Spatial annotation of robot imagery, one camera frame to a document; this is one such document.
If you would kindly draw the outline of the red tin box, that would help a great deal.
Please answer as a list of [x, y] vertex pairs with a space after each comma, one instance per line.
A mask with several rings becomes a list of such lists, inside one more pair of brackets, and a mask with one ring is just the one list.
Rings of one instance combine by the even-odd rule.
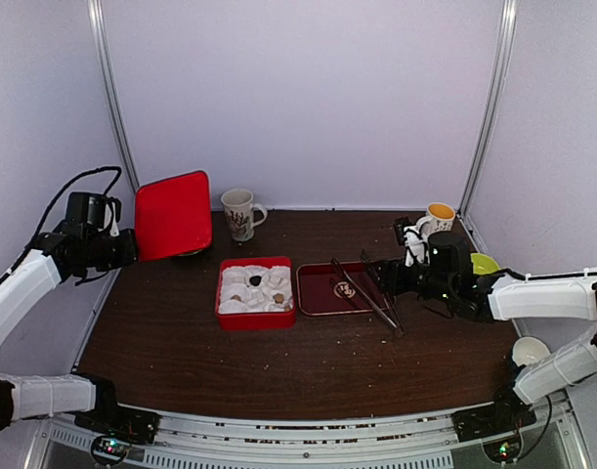
[[288, 328], [295, 322], [296, 316], [296, 300], [293, 293], [293, 309], [285, 313], [259, 313], [259, 314], [239, 314], [231, 316], [220, 316], [218, 314], [218, 306], [220, 300], [220, 277], [224, 269], [234, 266], [248, 266], [257, 265], [270, 268], [272, 266], [287, 266], [291, 270], [292, 282], [292, 262], [286, 256], [277, 257], [259, 257], [259, 258], [242, 258], [242, 259], [228, 259], [220, 264], [220, 271], [218, 276], [218, 285], [215, 300], [215, 315], [220, 326], [225, 330], [262, 330], [262, 329], [278, 329]]

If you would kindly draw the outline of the metal serving tongs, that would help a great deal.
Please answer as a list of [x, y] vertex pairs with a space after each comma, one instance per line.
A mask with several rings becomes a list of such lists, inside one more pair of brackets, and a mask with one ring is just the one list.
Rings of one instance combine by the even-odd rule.
[[352, 277], [347, 268], [335, 257], [330, 260], [333, 272], [338, 276], [336, 281], [331, 281], [332, 291], [351, 306], [355, 305], [354, 298], [362, 299], [369, 309], [375, 313], [392, 331], [395, 337], [402, 338], [405, 330], [393, 303], [389, 297], [379, 292], [370, 281], [364, 270], [363, 263], [371, 262], [365, 250], [361, 252], [362, 265], [361, 277]]

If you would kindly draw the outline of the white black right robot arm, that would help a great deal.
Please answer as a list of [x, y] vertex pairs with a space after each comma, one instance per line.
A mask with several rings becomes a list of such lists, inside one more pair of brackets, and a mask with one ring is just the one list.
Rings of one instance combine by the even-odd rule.
[[588, 320], [589, 329], [546, 358], [522, 366], [512, 385], [499, 390], [490, 405], [456, 412], [459, 434], [502, 433], [534, 421], [531, 407], [550, 394], [597, 374], [597, 269], [531, 276], [501, 269], [476, 275], [468, 242], [452, 232], [437, 232], [411, 247], [414, 234], [398, 237], [402, 258], [362, 263], [379, 290], [391, 296], [413, 292], [443, 302], [456, 317], [492, 323], [519, 318]]

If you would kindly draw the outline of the red tin lid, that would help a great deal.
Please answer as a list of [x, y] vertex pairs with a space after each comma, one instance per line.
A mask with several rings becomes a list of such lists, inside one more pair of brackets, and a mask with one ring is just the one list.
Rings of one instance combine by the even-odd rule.
[[142, 262], [209, 247], [213, 229], [208, 175], [194, 171], [140, 187], [134, 229]]

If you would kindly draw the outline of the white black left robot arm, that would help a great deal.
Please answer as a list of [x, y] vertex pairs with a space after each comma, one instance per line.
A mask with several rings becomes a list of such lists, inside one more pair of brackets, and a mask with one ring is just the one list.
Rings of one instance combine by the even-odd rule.
[[[135, 233], [117, 224], [115, 197], [72, 192], [64, 218], [51, 232], [38, 231], [20, 259], [0, 277], [0, 347], [40, 300], [69, 278], [90, 282], [89, 271], [105, 275], [138, 259]], [[126, 423], [114, 385], [77, 374], [19, 376], [0, 372], [0, 431], [18, 420], [60, 413], [87, 414], [106, 434]]]

